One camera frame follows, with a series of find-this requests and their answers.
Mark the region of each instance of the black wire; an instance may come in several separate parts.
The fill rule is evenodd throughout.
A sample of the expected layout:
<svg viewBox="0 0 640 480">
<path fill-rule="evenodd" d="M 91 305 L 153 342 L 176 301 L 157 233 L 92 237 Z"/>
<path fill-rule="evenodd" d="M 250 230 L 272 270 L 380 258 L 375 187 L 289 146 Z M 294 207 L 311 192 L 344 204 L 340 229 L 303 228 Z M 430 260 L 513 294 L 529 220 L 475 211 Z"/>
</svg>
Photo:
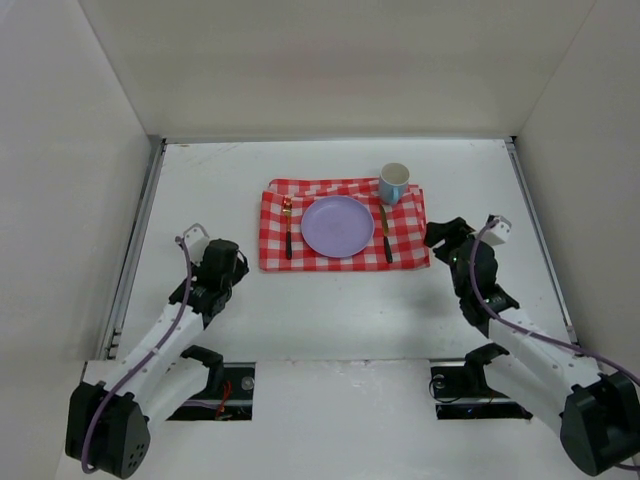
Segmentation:
<svg viewBox="0 0 640 480">
<path fill-rule="evenodd" d="M 436 402 L 449 404 L 449 403 L 455 403 L 455 402 L 457 402 L 458 400 L 460 400 L 462 398 L 462 397 L 458 397 L 458 398 L 454 398 L 453 400 L 440 400 L 440 399 L 436 398 L 435 394 L 431 390 L 431 387 L 433 387 L 433 382 L 434 382 L 433 379 L 431 379 L 431 381 L 429 382 L 429 395 L 431 395 L 431 398 L 433 398 Z"/>
</svg>

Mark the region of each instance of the light blue cup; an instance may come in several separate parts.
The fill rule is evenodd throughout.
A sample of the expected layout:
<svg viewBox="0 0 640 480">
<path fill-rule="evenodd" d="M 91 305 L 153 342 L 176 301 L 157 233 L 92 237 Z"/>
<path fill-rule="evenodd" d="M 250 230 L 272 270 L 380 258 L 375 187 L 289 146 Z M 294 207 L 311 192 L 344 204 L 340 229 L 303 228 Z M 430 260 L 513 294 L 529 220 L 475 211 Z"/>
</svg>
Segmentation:
<svg viewBox="0 0 640 480">
<path fill-rule="evenodd" d="M 395 205 L 409 186 L 409 169 L 401 163 L 387 163 L 382 167 L 378 182 L 380 200 Z"/>
</svg>

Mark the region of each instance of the plate rim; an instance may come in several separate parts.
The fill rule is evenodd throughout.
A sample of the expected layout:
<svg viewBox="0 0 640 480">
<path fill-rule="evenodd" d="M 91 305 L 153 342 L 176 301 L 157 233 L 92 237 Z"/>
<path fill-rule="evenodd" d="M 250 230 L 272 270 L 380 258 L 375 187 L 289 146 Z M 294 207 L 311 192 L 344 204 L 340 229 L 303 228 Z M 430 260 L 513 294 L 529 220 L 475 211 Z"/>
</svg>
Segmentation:
<svg viewBox="0 0 640 480">
<path fill-rule="evenodd" d="M 309 210 L 311 210 L 311 208 L 316 204 L 316 203 L 320 203 L 320 202 L 326 202 L 329 201 L 330 199 L 336 199 L 336 198 L 345 198 L 350 202 L 356 202 L 358 205 L 360 205 L 360 207 L 362 207 L 362 209 L 367 212 L 369 218 L 371 219 L 371 234 L 369 235 L 369 237 L 367 238 L 367 241 L 364 243 L 363 247 L 358 250 L 355 253 L 352 253 L 351 255 L 345 255 L 345 256 L 340 256 L 340 257 L 336 257 L 334 255 L 327 255 L 326 253 L 320 252 L 317 249 L 315 249 L 311 243 L 309 243 L 309 241 L 307 240 L 306 235 L 304 234 L 304 229 L 303 229 L 303 225 L 304 225 L 304 219 L 307 216 L 307 213 L 309 212 Z M 365 248 L 367 248 L 367 245 L 369 244 L 369 242 L 371 241 L 371 239 L 373 238 L 373 235 L 375 234 L 376 231 L 376 222 L 375 219 L 373 218 L 373 214 L 371 213 L 371 210 L 369 210 L 369 208 L 362 203 L 360 200 L 353 198 L 353 197 L 349 197 L 348 195 L 328 195 L 326 197 L 322 197 L 322 198 L 318 198 L 317 200 L 314 200 L 313 203 L 311 205 L 309 205 L 307 207 L 307 209 L 304 211 L 304 213 L 302 214 L 302 219 L 300 220 L 300 233 L 302 234 L 302 238 L 305 241 L 305 243 L 309 246 L 309 248 L 311 248 L 311 250 L 313 250 L 314 252 L 316 252 L 319 255 L 322 255 L 324 257 L 327 258 L 349 258 L 349 257 L 353 257 L 354 255 L 357 255 L 358 253 L 360 253 L 362 250 L 364 250 Z"/>
</svg>

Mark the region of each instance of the red wire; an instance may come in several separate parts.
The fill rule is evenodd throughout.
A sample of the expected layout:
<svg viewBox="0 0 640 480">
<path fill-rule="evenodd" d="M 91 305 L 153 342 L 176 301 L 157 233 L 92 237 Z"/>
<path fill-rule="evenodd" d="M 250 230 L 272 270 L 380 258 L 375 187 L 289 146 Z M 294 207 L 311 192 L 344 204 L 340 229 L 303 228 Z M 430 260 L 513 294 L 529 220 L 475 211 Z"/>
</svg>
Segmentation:
<svg viewBox="0 0 640 480">
<path fill-rule="evenodd" d="M 223 390 L 222 400 L 220 400 L 220 405 L 216 410 L 215 418 L 218 418 L 220 414 L 224 411 L 224 404 L 226 403 L 227 400 L 229 400 L 229 397 L 231 396 L 231 382 L 229 380 L 227 380 L 226 383 L 222 386 L 222 390 Z"/>
</svg>

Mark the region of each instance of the place setting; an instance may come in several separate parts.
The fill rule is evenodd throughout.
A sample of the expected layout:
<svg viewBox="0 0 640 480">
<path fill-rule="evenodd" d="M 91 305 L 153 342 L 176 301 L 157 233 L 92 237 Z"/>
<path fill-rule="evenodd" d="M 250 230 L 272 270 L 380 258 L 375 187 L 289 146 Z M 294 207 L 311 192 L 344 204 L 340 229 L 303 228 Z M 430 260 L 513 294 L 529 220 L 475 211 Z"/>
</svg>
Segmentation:
<svg viewBox="0 0 640 480">
<path fill-rule="evenodd" d="M 265 272 L 413 270 L 429 266 L 424 192 L 401 163 L 379 177 L 277 178 L 262 193 Z"/>
</svg>

